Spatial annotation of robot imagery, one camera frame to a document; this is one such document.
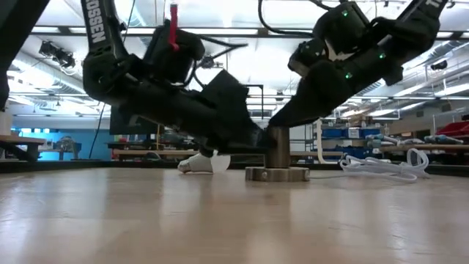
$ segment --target metal cylinder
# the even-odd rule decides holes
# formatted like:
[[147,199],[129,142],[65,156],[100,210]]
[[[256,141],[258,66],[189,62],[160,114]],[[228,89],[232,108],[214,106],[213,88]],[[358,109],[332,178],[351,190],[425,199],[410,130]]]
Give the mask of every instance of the metal cylinder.
[[288,168],[290,166],[290,129],[272,127],[268,128],[267,132],[277,141],[277,147],[268,150],[265,155],[265,168]]

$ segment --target white cord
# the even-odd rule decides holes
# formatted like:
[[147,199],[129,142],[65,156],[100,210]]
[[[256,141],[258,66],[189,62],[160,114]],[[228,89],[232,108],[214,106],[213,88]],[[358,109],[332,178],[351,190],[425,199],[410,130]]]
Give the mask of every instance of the white cord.
[[[412,153],[417,154],[417,165],[412,165]],[[415,148],[407,151],[407,163],[390,164],[377,158],[359,159],[351,155],[345,156],[339,162],[340,167],[344,170],[344,174],[330,177],[311,177],[311,179],[328,179],[335,177],[381,177],[388,180],[395,180],[403,183],[415,183],[417,179],[429,178],[429,174],[425,172],[429,164],[426,154]]]

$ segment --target wooden surface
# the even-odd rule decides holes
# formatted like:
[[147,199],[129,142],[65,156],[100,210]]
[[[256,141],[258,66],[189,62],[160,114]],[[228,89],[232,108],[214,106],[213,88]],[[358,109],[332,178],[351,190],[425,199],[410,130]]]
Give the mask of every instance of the wooden surface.
[[452,144],[412,144],[412,145],[400,145],[400,146],[388,146],[380,147],[382,152],[389,151],[407,151],[411,148],[417,150],[458,150],[458,151],[469,151],[469,145],[452,145]]
[[45,144],[45,139],[36,139],[36,138],[29,138],[25,136],[5,136],[0,135],[0,141],[14,143],[14,144],[28,144],[28,143],[37,143],[37,144]]
[[[195,155],[199,151],[194,150],[116,150],[115,155],[145,155],[147,153],[157,153],[158,155]],[[236,154],[236,155],[256,155],[256,154]],[[312,151],[292,151],[291,156],[317,156],[317,152]],[[339,151],[324,151],[323,156],[341,156],[342,152]]]
[[[311,172],[323,177],[338,172]],[[247,183],[244,171],[2,175],[1,264],[467,264],[469,179]]]

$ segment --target ceiling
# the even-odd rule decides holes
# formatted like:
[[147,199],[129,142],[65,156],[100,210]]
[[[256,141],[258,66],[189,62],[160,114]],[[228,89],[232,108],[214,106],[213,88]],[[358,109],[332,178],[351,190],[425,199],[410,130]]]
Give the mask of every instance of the ceiling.
[[[136,0],[135,7],[130,18],[130,26],[155,27],[163,23],[163,18],[169,17],[169,2],[164,0]],[[381,0],[357,1],[360,8],[369,19],[376,16],[395,18],[405,7],[407,1],[390,0],[387,7]],[[257,17],[257,0],[179,0],[178,24],[181,27],[224,27],[224,28],[260,28],[262,27]],[[333,6],[338,1],[323,1]],[[127,22],[130,16],[133,0],[115,1],[117,12],[121,20]],[[50,0],[45,12],[38,20],[38,26],[84,26],[81,14],[80,0]],[[268,0],[264,3],[263,15],[265,20],[273,27],[311,29],[316,20],[324,13],[309,1],[294,0]],[[445,9],[440,20],[441,30],[466,31],[469,28],[469,3],[456,1],[451,9]],[[218,61],[223,63],[234,77],[243,84],[263,84],[266,95],[274,95],[282,91],[285,95],[293,95],[299,77],[287,68],[287,63],[292,52],[303,40],[279,39],[279,38],[233,38],[225,37],[219,40],[230,43],[246,43],[248,47],[241,48],[222,56]],[[51,59],[44,59],[38,53],[42,41],[51,41],[66,51],[73,52],[77,60],[77,66],[73,69],[63,70]],[[148,38],[127,37],[125,47],[129,52],[142,57],[146,51]],[[206,52],[216,54],[224,48],[212,43],[204,43]],[[444,54],[438,54],[436,48],[446,47],[452,44]],[[429,59],[448,57],[448,69],[459,69],[465,66],[466,48],[461,48],[462,43],[436,42],[434,49],[422,54],[413,62],[406,65],[405,79],[403,82],[387,87],[382,83],[374,84],[363,91],[360,96],[393,96],[405,89],[414,87],[423,81],[431,81],[432,78],[441,76],[443,72],[425,74],[425,65],[419,65]],[[24,79],[33,85],[13,84],[12,92],[16,96],[10,97],[10,110],[13,114],[61,114],[61,115],[83,115],[97,116],[102,105],[91,98],[83,95],[81,83],[81,61],[88,52],[86,37],[82,36],[56,36],[56,35],[32,35],[25,42],[21,53],[18,55],[15,67],[11,70],[21,71],[21,76],[15,77],[12,82]],[[209,82],[219,70],[198,70],[197,75],[202,82]],[[465,72],[456,77],[461,77],[450,84],[461,84],[465,82]],[[442,81],[433,85],[416,89],[406,93],[406,96],[418,95],[421,97],[433,96],[433,93],[441,89]],[[191,83],[189,89],[201,89],[196,83]],[[68,97],[50,96],[28,96],[25,92],[36,93],[66,93]],[[260,93],[260,89],[252,88],[252,95]],[[248,101],[249,109],[259,109],[259,99]],[[275,99],[265,100],[265,109],[275,110],[281,106],[274,106]],[[395,100],[355,99],[337,109],[338,115],[351,111],[373,112],[376,109],[386,109]],[[404,107],[416,103],[414,100],[399,100],[399,106]]]

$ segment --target metal base plate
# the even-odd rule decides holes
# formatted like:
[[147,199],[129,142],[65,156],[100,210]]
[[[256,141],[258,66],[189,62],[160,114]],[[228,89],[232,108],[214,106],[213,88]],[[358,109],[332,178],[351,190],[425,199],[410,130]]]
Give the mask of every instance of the metal base plate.
[[290,167],[288,169],[267,169],[264,167],[246,167],[246,180],[263,182],[305,182],[309,181],[309,169]]

